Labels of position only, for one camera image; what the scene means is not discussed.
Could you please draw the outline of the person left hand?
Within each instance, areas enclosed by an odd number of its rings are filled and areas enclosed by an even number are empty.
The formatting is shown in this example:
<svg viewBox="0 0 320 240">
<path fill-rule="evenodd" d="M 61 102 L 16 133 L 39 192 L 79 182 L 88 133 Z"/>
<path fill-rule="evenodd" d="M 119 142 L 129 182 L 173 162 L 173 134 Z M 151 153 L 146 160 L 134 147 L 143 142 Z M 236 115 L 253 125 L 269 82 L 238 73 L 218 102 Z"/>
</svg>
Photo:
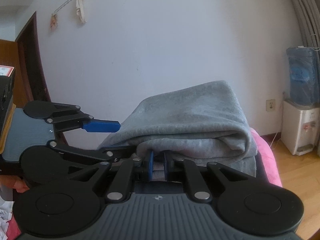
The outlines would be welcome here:
<svg viewBox="0 0 320 240">
<path fill-rule="evenodd" d="M 0 175 L 0 182 L 8 188 L 15 189 L 18 193 L 29 190 L 26 183 L 18 176 Z"/>
</svg>

